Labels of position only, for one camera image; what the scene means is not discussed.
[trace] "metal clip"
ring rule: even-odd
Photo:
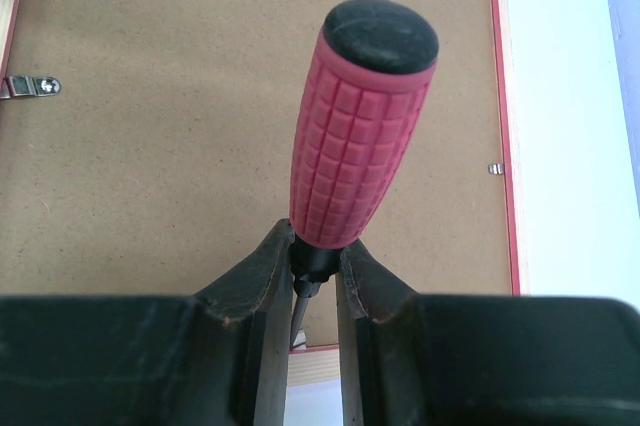
[[[493,163],[489,165],[489,174],[502,175],[504,174],[504,164]]]
[[[60,88],[60,81],[48,76],[8,76],[2,81],[0,99],[55,96]]]

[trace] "wooden surface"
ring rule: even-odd
[[[288,212],[295,120],[341,0],[22,0],[9,71],[55,98],[0,109],[0,292],[189,293]],[[417,133],[363,239],[424,291],[508,293],[489,0],[396,0],[441,60]],[[335,295],[307,312],[337,340]]]

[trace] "screwdriver shaft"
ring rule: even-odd
[[[307,310],[307,304],[309,304],[310,298],[296,298],[296,304],[293,307],[293,313],[291,315],[291,336],[289,338],[289,349],[293,348],[293,343],[298,336],[300,327],[302,326],[302,319],[304,318],[304,312]]]

